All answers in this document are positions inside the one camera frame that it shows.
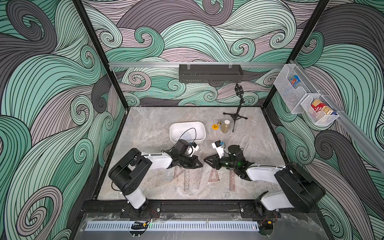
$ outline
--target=white wire basket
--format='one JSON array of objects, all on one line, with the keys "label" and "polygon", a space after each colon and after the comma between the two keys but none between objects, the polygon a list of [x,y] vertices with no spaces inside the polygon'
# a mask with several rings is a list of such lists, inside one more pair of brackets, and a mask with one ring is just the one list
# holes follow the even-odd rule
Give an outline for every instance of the white wire basket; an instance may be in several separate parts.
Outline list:
[{"label": "white wire basket", "polygon": [[298,75],[300,79],[303,78],[303,75],[295,64],[286,64],[274,83],[277,91],[292,114],[304,112],[300,103],[311,92],[303,81],[298,82],[294,87],[291,85],[290,81],[295,75]]},{"label": "white wire basket", "polygon": [[315,125],[328,126],[339,117],[339,115],[326,115],[324,111],[320,111],[318,113],[315,112],[311,107],[311,103],[313,103],[314,99],[321,99],[321,94],[308,94],[308,96],[300,104]]}]

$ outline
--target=wall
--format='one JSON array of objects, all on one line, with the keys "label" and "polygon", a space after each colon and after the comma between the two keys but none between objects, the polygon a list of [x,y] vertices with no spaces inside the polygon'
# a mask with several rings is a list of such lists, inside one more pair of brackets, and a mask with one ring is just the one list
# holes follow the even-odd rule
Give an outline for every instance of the wall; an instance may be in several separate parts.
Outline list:
[{"label": "wall", "polygon": [[[285,63],[316,0],[83,0],[109,61]],[[260,106],[279,69],[245,69]],[[182,84],[178,69],[118,68],[131,106],[236,106],[234,84]]]},{"label": "wall", "polygon": [[1,239],[68,239],[124,110],[71,0],[0,2]]},{"label": "wall", "polygon": [[[328,5],[297,58],[382,150],[383,4]],[[318,205],[335,239],[383,239],[384,176],[343,126],[318,127],[306,114],[290,114],[278,93],[267,113],[289,160],[326,188]]]}]

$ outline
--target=metal rail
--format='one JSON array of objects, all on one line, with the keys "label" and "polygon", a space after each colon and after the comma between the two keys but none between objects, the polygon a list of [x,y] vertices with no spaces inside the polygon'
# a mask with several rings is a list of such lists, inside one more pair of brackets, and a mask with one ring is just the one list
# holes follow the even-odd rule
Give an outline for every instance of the metal rail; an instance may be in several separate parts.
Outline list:
[{"label": "metal rail", "polygon": [[[312,92],[324,92],[324,90],[319,87],[317,83],[315,83],[310,76],[306,73],[304,68],[298,64],[295,60],[291,60],[292,64],[296,64],[301,71],[301,73],[305,76],[303,82],[307,85],[307,87]],[[379,148],[360,128],[357,124],[342,110],[340,106],[338,106],[335,101],[327,95],[323,95],[322,97],[330,106],[338,111],[339,118],[336,119],[343,128],[348,132],[348,134],[355,140],[356,144],[359,148],[364,151],[364,153],[371,159],[376,168],[379,169],[382,173],[384,173],[384,152],[381,148]]]},{"label": "metal rail", "polygon": [[180,64],[216,64],[228,65],[240,64],[242,68],[283,68],[285,63],[250,63],[250,62],[109,62],[111,68],[178,68]]}]

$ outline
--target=black metal frame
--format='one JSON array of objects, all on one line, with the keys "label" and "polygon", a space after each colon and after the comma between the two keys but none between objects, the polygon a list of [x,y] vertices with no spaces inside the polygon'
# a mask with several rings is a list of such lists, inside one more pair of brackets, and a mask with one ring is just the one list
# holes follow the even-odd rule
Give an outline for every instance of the black metal frame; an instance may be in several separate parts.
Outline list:
[{"label": "black metal frame", "polygon": [[119,96],[119,99],[124,106],[125,110],[129,109],[129,106],[127,104],[127,101],[125,100],[124,94],[121,91],[121,88],[119,87],[119,82],[116,78],[116,75],[111,71],[108,64],[107,56],[105,55],[105,52],[103,51],[103,48],[101,47],[101,43],[99,42],[99,39],[97,38],[96,32],[91,24],[91,21],[88,17],[88,14],[84,8],[83,2],[81,0],[72,0],[73,5],[75,6],[77,13],[79,14],[81,21],[83,22],[83,25],[85,27],[85,30],[87,31],[89,38],[92,41],[92,44],[99,55],[99,58],[101,60],[101,63],[103,64],[105,71],[107,72],[107,75],[112,82],[113,87],[116,90],[117,95]]},{"label": "black metal frame", "polygon": [[[304,46],[305,42],[307,41],[307,39],[311,35],[314,27],[316,26],[317,22],[319,21],[320,16],[322,15],[325,8],[327,7],[328,2],[329,2],[329,0],[319,0],[319,3],[316,5],[316,8],[313,10],[313,13],[312,13],[311,17],[309,18],[307,25],[305,26],[304,31],[302,32],[302,34],[299,37],[299,40],[296,42],[295,46],[293,47],[293,50],[292,50],[291,54],[289,55],[288,60],[286,62],[287,64],[289,64],[291,60],[295,60],[296,57],[299,55],[302,47]],[[271,91],[269,91],[268,96],[262,105],[263,109],[266,109],[268,107],[268,105],[271,102],[275,93],[276,93],[276,88],[275,88],[275,86],[273,86],[271,88]]]},{"label": "black metal frame", "polygon": [[97,197],[99,196],[99,193],[100,193],[100,190],[101,190],[101,186],[103,185],[105,176],[107,176],[107,171],[108,171],[108,168],[109,168],[109,164],[111,163],[111,159],[112,159],[113,153],[115,152],[116,145],[117,145],[118,140],[120,138],[121,132],[122,132],[122,130],[124,128],[124,124],[125,124],[125,121],[127,120],[128,113],[129,113],[129,110],[125,111],[125,113],[124,113],[124,115],[122,117],[122,120],[121,120],[119,129],[118,129],[118,132],[116,133],[116,137],[115,137],[115,139],[112,142],[111,149],[109,150],[108,158],[105,161],[104,168],[101,171],[101,174],[100,174],[99,180],[97,182],[96,188],[95,188],[95,190],[93,192],[92,200],[96,200]]},{"label": "black metal frame", "polygon": [[[91,41],[92,41],[92,43],[96,49],[96,52],[99,55],[100,60],[103,64],[103,66],[105,67],[106,72],[107,72],[113,86],[115,87],[117,95],[119,96],[124,108],[127,111],[124,114],[124,117],[121,121],[119,130],[117,132],[116,138],[113,141],[113,144],[112,144],[111,150],[109,152],[107,161],[104,165],[103,171],[102,171],[101,176],[99,178],[98,185],[94,191],[92,200],[84,202],[83,207],[81,208],[81,210],[79,212],[78,219],[76,221],[76,229],[72,229],[72,234],[70,236],[70,239],[73,239],[75,237],[77,229],[78,229],[78,227],[81,223],[81,220],[83,218],[83,215],[87,214],[87,213],[98,213],[98,214],[115,213],[116,215],[122,215],[125,217],[130,217],[132,219],[135,219],[135,216],[130,215],[130,205],[124,200],[113,200],[113,201],[96,200],[98,197],[98,194],[100,192],[101,186],[103,184],[104,178],[106,176],[107,170],[109,168],[109,164],[110,164],[113,152],[116,148],[116,144],[118,142],[121,131],[122,131],[123,126],[125,124],[125,121],[126,121],[130,107],[128,106],[127,102],[125,101],[125,97],[124,97],[124,95],[123,95],[123,93],[119,87],[119,83],[118,83],[118,80],[117,80],[115,74],[109,68],[108,59],[107,59],[107,57],[106,57],[106,55],[105,55],[105,53],[101,47],[101,44],[97,38],[96,32],[95,32],[95,30],[91,24],[91,21],[90,21],[87,13],[85,11],[85,8],[84,8],[82,1],[81,0],[72,0],[72,1],[73,1],[74,5],[78,11],[78,14],[79,14],[84,26],[85,26],[85,29],[87,30],[87,32],[89,34],[89,37],[90,37],[90,39],[91,39]],[[316,6],[311,18],[308,20],[308,24],[307,24],[304,32],[301,34],[298,42],[296,43],[293,51],[291,52],[291,55],[289,56],[287,63],[289,63],[290,60],[294,60],[297,57],[301,48],[304,46],[306,40],[308,39],[308,37],[312,33],[312,30],[314,29],[318,19],[320,18],[321,14],[323,13],[328,2],[329,2],[329,0],[320,0],[319,1],[319,3]],[[268,94],[267,98],[265,99],[263,105],[260,107],[262,108],[263,115],[264,115],[270,129],[271,129],[272,135],[276,141],[276,144],[277,144],[277,146],[281,152],[281,155],[282,155],[284,161],[288,162],[288,158],[287,158],[287,156],[286,156],[286,154],[285,154],[285,152],[284,152],[284,150],[283,150],[283,148],[282,148],[282,146],[281,146],[281,144],[277,138],[277,135],[273,129],[273,126],[269,120],[269,117],[267,116],[267,114],[265,112],[265,110],[266,110],[268,104],[270,103],[275,92],[276,92],[276,88],[273,86],[270,93]],[[242,106],[242,107],[259,107],[259,106]],[[158,206],[158,208],[160,208],[160,213],[162,213],[162,214],[174,214],[174,213],[240,213],[243,217],[249,218],[249,216],[247,216],[245,212],[241,211],[241,209],[242,209],[241,206],[243,206],[244,204],[247,204],[247,203],[253,203],[254,200],[149,200],[148,202],[149,202],[148,205],[151,206],[152,208],[155,208],[156,206]],[[288,213],[288,214],[289,213],[298,213],[297,210],[295,210],[295,209],[281,209],[280,212],[281,213]],[[324,228],[328,238],[330,240],[333,240],[334,239],[333,235],[332,235],[330,229],[328,228],[328,225],[327,225],[324,217],[322,216],[321,211],[319,209],[314,209],[311,212],[317,214],[317,216],[318,216],[318,218],[322,224],[322,227]],[[252,218],[252,219],[253,220],[262,220],[260,218]]]},{"label": "black metal frame", "polygon": [[266,122],[267,122],[267,124],[268,124],[268,126],[269,126],[269,129],[270,129],[271,132],[272,132],[272,136],[273,136],[273,138],[275,139],[275,142],[276,142],[276,144],[277,144],[277,147],[279,148],[279,151],[280,151],[280,153],[281,153],[281,156],[283,157],[283,160],[284,160],[285,163],[289,163],[288,157],[287,157],[287,155],[285,154],[285,151],[284,151],[284,149],[283,149],[283,146],[281,145],[281,143],[280,143],[280,141],[279,141],[279,139],[278,139],[278,137],[277,137],[277,134],[276,134],[276,132],[275,132],[275,129],[274,129],[273,126],[272,126],[271,120],[269,119],[268,114],[266,113],[265,110],[266,110],[266,109],[263,109],[263,108],[262,108],[263,115],[264,115],[265,120],[266,120]]},{"label": "black metal frame", "polygon": [[[173,214],[240,214],[242,218],[251,218],[254,221],[263,221],[264,218],[249,216],[244,210],[243,206],[252,204],[254,200],[149,200],[148,205],[151,209],[157,211],[159,215],[162,214],[162,219],[165,216],[168,218],[172,217]],[[124,200],[113,200],[113,201],[98,201],[90,200],[85,201],[83,207],[76,220],[76,229],[73,229],[70,240],[72,240],[80,223],[83,219],[84,214],[100,214],[107,215],[113,214],[113,216],[119,216],[120,218],[130,218],[131,220],[147,220],[149,213],[142,218],[138,218],[131,214],[130,204]],[[277,218],[281,218],[281,213],[292,214],[301,213],[296,209],[280,209],[279,212],[275,212]],[[319,209],[314,209],[310,213],[315,213],[319,221],[326,232],[330,240],[334,240],[332,232],[328,228],[328,225],[321,214]],[[275,219],[275,215],[271,214],[267,217],[267,220]]]}]

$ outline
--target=white vented panel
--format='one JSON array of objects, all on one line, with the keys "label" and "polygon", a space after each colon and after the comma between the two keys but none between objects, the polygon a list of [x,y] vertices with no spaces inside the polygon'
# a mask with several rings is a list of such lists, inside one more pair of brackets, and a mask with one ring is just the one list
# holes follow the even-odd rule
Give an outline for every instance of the white vented panel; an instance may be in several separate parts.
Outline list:
[{"label": "white vented panel", "polygon": [[[85,231],[129,231],[133,221],[90,221]],[[164,221],[151,223],[147,231],[259,231],[252,221]]]}]

